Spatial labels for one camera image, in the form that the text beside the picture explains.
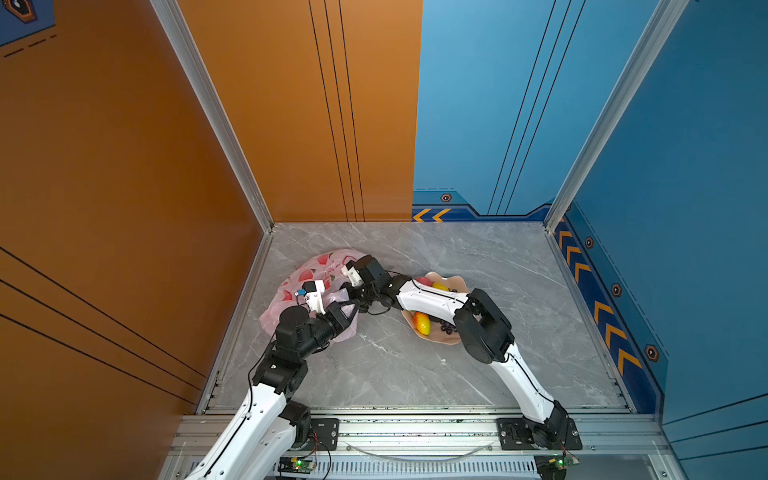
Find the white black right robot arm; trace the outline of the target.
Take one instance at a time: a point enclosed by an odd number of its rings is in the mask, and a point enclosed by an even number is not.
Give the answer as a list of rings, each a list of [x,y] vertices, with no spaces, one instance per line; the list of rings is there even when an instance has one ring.
[[[570,424],[566,409],[528,367],[510,321],[484,290],[441,290],[413,277],[389,272],[370,255],[347,262],[342,274],[349,283],[349,296],[363,305],[378,302],[452,324],[467,353],[490,365],[511,392],[530,431],[532,444],[547,449],[565,445]]]

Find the orange yellow peach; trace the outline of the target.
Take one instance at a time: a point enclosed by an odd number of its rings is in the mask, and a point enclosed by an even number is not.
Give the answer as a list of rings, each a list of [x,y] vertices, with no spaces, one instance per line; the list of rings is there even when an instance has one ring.
[[[431,333],[431,320],[429,316],[422,312],[414,312],[413,326],[415,330],[422,336],[429,336]]]

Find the pink printed plastic bag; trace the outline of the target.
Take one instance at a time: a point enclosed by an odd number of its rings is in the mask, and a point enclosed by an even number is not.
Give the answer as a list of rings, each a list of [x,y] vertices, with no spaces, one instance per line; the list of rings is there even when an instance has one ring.
[[[279,323],[279,315],[287,307],[300,304],[304,306],[306,299],[296,296],[306,282],[322,281],[324,292],[322,302],[325,309],[333,301],[346,301],[349,294],[342,288],[348,279],[342,274],[342,268],[350,261],[359,260],[365,253],[353,249],[339,249],[316,255],[307,260],[288,276],[279,286],[275,296],[259,321],[268,335],[272,335]]]

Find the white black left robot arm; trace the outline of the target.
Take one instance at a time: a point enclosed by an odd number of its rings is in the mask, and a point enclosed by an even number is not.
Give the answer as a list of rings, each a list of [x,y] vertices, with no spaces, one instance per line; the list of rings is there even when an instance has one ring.
[[[248,390],[228,426],[188,475],[190,479],[264,479],[309,426],[309,410],[291,398],[308,373],[307,358],[347,330],[357,301],[333,302],[322,313],[301,305],[283,310]]]

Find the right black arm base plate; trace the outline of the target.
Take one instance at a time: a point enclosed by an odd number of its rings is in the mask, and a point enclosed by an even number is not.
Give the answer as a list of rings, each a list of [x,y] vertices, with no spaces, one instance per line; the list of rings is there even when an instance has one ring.
[[[582,450],[583,443],[576,423],[566,418],[554,436],[541,428],[533,428],[523,418],[499,418],[496,428],[501,449],[512,450]]]

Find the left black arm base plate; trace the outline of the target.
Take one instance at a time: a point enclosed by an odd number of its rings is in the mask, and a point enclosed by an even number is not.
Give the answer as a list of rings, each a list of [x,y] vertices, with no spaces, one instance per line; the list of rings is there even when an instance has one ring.
[[[340,419],[336,417],[311,417],[303,426],[299,439],[299,449],[310,451],[316,447],[327,447],[331,452],[337,449],[340,433]]]

